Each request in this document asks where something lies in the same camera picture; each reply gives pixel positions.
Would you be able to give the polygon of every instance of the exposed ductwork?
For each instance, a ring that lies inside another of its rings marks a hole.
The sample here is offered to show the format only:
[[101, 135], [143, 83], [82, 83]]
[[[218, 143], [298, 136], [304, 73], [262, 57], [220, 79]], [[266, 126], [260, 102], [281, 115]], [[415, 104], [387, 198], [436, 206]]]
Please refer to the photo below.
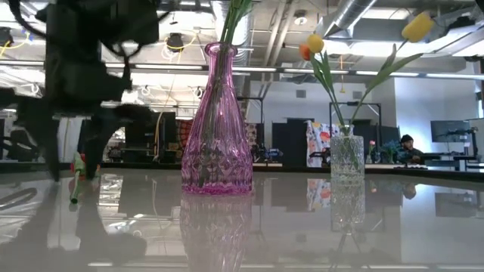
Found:
[[323, 25], [323, 37], [345, 32], [345, 36], [352, 37], [351, 28], [361, 19], [377, 0], [342, 0], [338, 9], [331, 15], [332, 21]]

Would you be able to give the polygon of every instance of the wall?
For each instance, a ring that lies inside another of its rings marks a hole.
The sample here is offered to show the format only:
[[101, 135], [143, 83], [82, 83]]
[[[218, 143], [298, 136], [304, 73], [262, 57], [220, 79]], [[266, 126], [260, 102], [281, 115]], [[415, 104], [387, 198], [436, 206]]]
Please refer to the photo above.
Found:
[[396, 127], [395, 79], [388, 79], [371, 91], [373, 102], [381, 104], [382, 125]]
[[[251, 96], [257, 97], [260, 89], [260, 82], [251, 82]], [[296, 90], [306, 90], [306, 98], [296, 98]], [[364, 84], [345, 83], [345, 93], [341, 93], [341, 84], [335, 83], [334, 90], [337, 92], [338, 102], [354, 101], [354, 91], [365, 91]], [[365, 98], [365, 102], [372, 101], [371, 94]], [[321, 84], [304, 83], [296, 85], [292, 82], [273, 82], [264, 99], [264, 128], [265, 144], [270, 147], [272, 143], [272, 123], [286, 122], [287, 118], [307, 118], [316, 122], [329, 123], [330, 98]], [[341, 106], [343, 118], [351, 118], [354, 107]], [[362, 107], [358, 111], [357, 119], [378, 120], [377, 115], [368, 107]], [[248, 122], [260, 122], [259, 102], [250, 104], [247, 113]], [[338, 123], [336, 114], [333, 114], [333, 123]]]
[[[460, 73], [473, 73], [469, 65]], [[455, 79], [395, 79], [396, 120], [424, 152], [463, 151], [463, 144], [432, 143], [430, 121], [477, 117], [475, 83]]]

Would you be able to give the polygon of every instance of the person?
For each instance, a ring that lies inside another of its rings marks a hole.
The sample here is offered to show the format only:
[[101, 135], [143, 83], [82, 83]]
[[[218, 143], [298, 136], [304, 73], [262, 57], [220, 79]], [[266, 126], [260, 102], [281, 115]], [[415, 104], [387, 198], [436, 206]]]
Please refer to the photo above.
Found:
[[403, 135], [400, 144], [405, 152], [405, 155], [402, 157], [403, 162], [422, 163], [420, 156], [424, 153], [414, 148], [414, 139], [410, 135]]

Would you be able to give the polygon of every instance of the flower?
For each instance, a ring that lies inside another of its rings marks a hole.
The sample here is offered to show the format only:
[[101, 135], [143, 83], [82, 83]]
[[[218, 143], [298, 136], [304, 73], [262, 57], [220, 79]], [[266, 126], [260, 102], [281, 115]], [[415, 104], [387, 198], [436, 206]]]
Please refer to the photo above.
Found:
[[309, 56], [309, 46], [307, 44], [299, 45], [299, 54], [303, 60], [311, 60], [311, 57]]
[[313, 54], [321, 53], [321, 51], [323, 51], [324, 42], [320, 35], [312, 34], [308, 37], [306, 42], [308, 43], [309, 50], [311, 50]]
[[409, 42], [419, 42], [430, 32], [433, 24], [429, 14], [422, 12], [402, 30], [402, 36]]

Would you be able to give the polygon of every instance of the ceiling light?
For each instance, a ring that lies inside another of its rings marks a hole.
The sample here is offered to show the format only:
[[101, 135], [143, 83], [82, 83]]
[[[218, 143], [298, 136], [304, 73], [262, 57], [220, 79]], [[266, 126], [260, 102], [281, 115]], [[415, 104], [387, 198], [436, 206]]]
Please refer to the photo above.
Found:
[[106, 63], [107, 68], [124, 68], [124, 63]]
[[374, 71], [356, 71], [356, 74], [357, 75], [360, 75], [360, 76], [376, 76], [378, 74], [378, 72], [374, 72]]
[[459, 75], [451, 73], [428, 73], [427, 78], [434, 79], [475, 79], [484, 80], [484, 75]]
[[201, 65], [162, 65], [162, 64], [136, 64], [136, 68], [153, 69], [153, 70], [202, 70], [203, 69]]
[[276, 71], [275, 68], [270, 68], [270, 67], [234, 67], [232, 68], [232, 70], [236, 72], [268, 72], [268, 73], [273, 73]]
[[180, 109], [198, 109], [198, 106], [196, 105], [179, 105], [178, 107]]
[[28, 61], [28, 60], [0, 60], [0, 65], [44, 66], [44, 62], [43, 61]]
[[390, 76], [401, 76], [401, 77], [412, 77], [412, 76], [418, 76], [418, 73], [401, 73], [401, 72], [394, 72], [391, 73]]
[[308, 19], [306, 18], [306, 11], [305, 10], [298, 10], [294, 12], [294, 24], [297, 26], [302, 26], [305, 23], [308, 23]]
[[347, 75], [349, 71], [331, 70], [331, 75]]

